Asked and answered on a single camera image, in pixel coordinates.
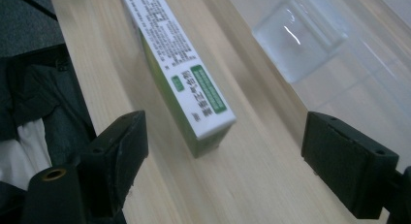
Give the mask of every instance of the floor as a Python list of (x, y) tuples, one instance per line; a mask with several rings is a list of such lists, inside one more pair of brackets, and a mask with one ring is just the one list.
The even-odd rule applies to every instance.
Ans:
[[(54, 13), (50, 0), (35, 0)], [(58, 22), (21, 0), (0, 0), (0, 57), (64, 43)]]

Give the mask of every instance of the box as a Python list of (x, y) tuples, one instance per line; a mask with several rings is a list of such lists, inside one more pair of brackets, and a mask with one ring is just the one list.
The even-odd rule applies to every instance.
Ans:
[(236, 117), (165, 0), (123, 0), (151, 73), (194, 157), (218, 147)]

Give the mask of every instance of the table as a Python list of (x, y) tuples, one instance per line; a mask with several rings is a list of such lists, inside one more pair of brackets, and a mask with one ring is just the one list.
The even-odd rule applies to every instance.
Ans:
[(385, 223), (357, 220), (300, 156), (307, 110), (229, 0), (167, 0), (237, 115), (194, 159), (148, 71), (120, 0), (52, 0), (97, 134), (145, 110), (149, 156), (128, 223)]

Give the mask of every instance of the white cloth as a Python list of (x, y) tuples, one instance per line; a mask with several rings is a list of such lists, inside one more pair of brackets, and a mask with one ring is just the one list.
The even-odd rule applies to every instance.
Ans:
[(0, 142), (0, 181), (27, 190), (30, 178), (51, 167), (41, 119), (17, 127), (17, 140)]

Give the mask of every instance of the light wood tabletop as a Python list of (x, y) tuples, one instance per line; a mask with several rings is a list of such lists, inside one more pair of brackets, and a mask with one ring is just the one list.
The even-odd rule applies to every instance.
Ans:
[(306, 108), (229, 0), (167, 0), (237, 116), (193, 158), (149, 73), (121, 0), (52, 0), (97, 134), (145, 110), (149, 156), (124, 207), (133, 223), (357, 220), (300, 156)]

